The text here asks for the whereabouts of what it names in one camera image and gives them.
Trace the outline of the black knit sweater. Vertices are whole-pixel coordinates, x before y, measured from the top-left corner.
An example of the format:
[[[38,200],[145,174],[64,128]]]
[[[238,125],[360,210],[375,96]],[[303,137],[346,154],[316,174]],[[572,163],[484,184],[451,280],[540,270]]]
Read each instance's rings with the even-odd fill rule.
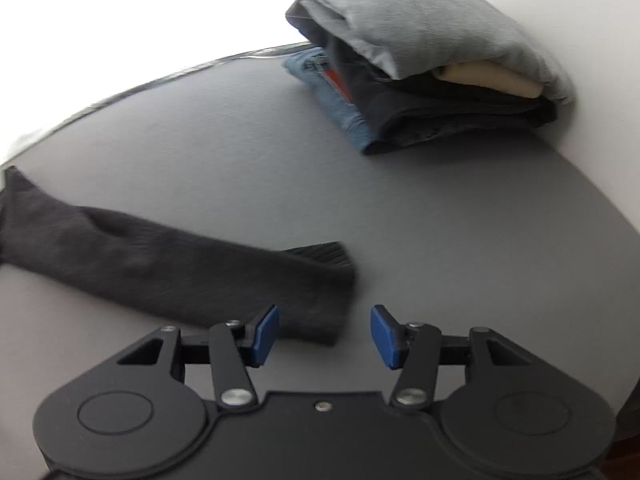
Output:
[[[6,263],[195,326],[247,322],[277,307],[281,336],[334,344],[346,324],[357,270],[339,242],[256,248],[62,202],[15,167],[4,182]]]

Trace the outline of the black folded garment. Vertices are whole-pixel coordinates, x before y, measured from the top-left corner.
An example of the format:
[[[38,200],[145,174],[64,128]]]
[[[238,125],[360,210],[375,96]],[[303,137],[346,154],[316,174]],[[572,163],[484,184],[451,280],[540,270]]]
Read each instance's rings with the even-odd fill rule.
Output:
[[[378,139],[374,154],[457,133],[532,130],[556,119],[555,104],[544,96],[509,96],[452,84],[430,73],[394,81],[324,30],[299,3],[286,12],[286,20],[310,41],[310,48],[319,47],[326,54]]]

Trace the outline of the beige folded garment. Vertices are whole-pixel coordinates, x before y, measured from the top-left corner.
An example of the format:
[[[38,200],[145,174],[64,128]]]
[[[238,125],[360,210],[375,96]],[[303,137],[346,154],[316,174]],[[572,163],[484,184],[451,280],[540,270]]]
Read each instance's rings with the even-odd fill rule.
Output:
[[[540,82],[490,61],[440,66],[433,70],[433,74],[439,80],[452,84],[487,88],[525,99],[536,99],[544,92],[544,85]]]

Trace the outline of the blue denim jeans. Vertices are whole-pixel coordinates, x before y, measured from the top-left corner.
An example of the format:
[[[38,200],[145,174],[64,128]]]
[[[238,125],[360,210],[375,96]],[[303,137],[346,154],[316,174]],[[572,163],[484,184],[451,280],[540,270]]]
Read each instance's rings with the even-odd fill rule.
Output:
[[[283,67],[306,84],[322,110],[342,130],[349,143],[363,155],[372,155],[380,146],[360,111],[348,95],[341,77],[319,47],[288,56]]]

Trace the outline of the grey folded garment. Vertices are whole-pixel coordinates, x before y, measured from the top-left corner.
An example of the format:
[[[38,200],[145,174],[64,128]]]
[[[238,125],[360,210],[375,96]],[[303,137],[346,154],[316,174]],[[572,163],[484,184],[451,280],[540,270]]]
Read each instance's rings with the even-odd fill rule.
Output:
[[[387,76],[401,80],[440,66],[491,61],[567,104],[574,84],[556,58],[486,0],[297,0],[326,32]]]

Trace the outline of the white carrot print storage bag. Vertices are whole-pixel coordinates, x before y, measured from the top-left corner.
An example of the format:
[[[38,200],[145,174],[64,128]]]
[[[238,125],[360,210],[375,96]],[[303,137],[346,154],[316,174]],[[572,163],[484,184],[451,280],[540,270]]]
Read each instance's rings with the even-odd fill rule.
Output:
[[[293,1],[1,0],[2,158],[142,84],[294,44]]]

